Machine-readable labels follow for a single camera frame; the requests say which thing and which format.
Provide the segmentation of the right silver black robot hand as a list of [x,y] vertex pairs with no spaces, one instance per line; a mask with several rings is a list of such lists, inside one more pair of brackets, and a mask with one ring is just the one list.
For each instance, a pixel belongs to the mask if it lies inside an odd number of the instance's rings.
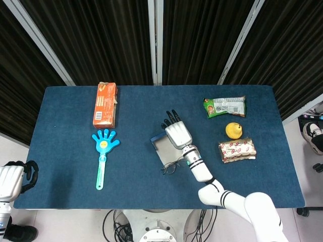
[[192,136],[177,112],[172,109],[171,111],[166,111],[166,114],[168,118],[164,119],[161,127],[166,132],[173,146],[178,150],[182,150],[186,146],[191,145]]

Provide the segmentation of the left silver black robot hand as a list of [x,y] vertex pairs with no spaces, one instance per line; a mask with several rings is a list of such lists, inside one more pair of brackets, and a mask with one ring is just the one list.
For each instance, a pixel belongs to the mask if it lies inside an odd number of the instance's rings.
[[35,161],[9,161],[1,166],[1,202],[12,202],[20,194],[33,188],[39,168]]

